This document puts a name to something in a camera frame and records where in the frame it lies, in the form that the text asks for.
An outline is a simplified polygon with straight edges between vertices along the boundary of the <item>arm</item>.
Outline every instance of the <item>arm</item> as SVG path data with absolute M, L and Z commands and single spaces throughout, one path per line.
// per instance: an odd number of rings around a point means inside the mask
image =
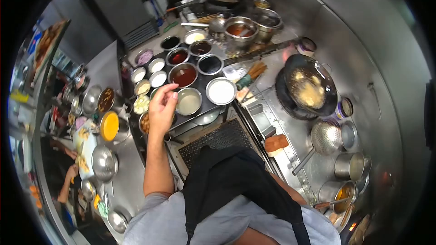
M 65 176 L 64 185 L 61 188 L 61 191 L 59 192 L 59 195 L 57 196 L 57 201 L 61 203 L 66 203 L 68 200 L 68 195 L 70 193 L 70 184 L 71 179 L 77 176 L 77 173 L 79 172 L 79 167 L 74 164 L 70 166 L 70 168 L 67 171 L 67 174 Z
M 163 137 L 173 121 L 177 93 L 172 90 L 176 89 L 177 86 L 177 84 L 162 86 L 150 101 L 150 131 L 143 184 L 145 196 L 159 192 L 169 197 L 174 193 L 173 173 L 163 145 Z
M 291 198 L 301 205 L 307 205 L 306 200 L 292 187 L 283 182 L 277 175 L 270 173 L 274 180 L 291 196 Z
M 50 146 L 57 147 L 59 150 L 65 152 L 65 154 L 68 155 L 69 157 L 71 157 L 71 159 L 73 159 L 73 160 L 76 159 L 76 157 L 77 157 L 77 153 L 75 151 L 70 150 L 64 144 L 62 144 L 61 142 L 59 142 L 57 140 L 50 138 Z

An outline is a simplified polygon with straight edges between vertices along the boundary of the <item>black rubber floor mat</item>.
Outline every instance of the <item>black rubber floor mat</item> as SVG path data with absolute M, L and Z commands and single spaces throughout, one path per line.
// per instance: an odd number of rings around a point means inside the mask
M 191 168 L 193 158 L 200 153 L 200 149 L 203 146 L 210 146 L 212 149 L 217 150 L 231 146 L 254 149 L 250 139 L 236 118 L 228 120 L 221 124 L 220 127 L 178 150 L 188 169 Z

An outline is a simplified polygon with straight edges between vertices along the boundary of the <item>gray t-shirt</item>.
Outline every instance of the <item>gray t-shirt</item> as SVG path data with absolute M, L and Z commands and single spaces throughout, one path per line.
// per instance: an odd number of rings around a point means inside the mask
M 302 206 L 301 211 L 311 245 L 341 244 L 338 232 L 324 215 L 309 206 Z M 151 193 L 145 198 L 139 214 L 129 222 L 123 244 L 184 245 L 188 240 L 185 222 L 181 192 L 169 198 Z M 199 223 L 191 245 L 232 244 L 247 227 L 274 238 L 279 244 L 297 245 L 289 222 L 267 214 L 242 195 Z

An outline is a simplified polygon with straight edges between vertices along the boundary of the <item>black apron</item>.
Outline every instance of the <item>black apron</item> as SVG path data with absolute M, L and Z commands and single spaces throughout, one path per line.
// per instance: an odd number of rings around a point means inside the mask
M 264 162 L 251 149 L 203 147 L 192 163 L 182 193 L 187 244 L 198 223 L 237 196 L 244 195 L 268 214 L 289 222 L 298 245 L 310 245 L 300 204 L 265 171 Z

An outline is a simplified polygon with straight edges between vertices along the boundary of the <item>colander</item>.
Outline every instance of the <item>colander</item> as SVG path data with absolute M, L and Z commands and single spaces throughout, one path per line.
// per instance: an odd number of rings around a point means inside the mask
M 318 120 L 312 127 L 310 139 L 312 140 L 313 148 L 300 164 L 294 168 L 292 171 L 294 175 L 297 175 L 315 152 L 322 155 L 330 155 L 339 149 L 342 144 L 341 128 L 334 119 Z

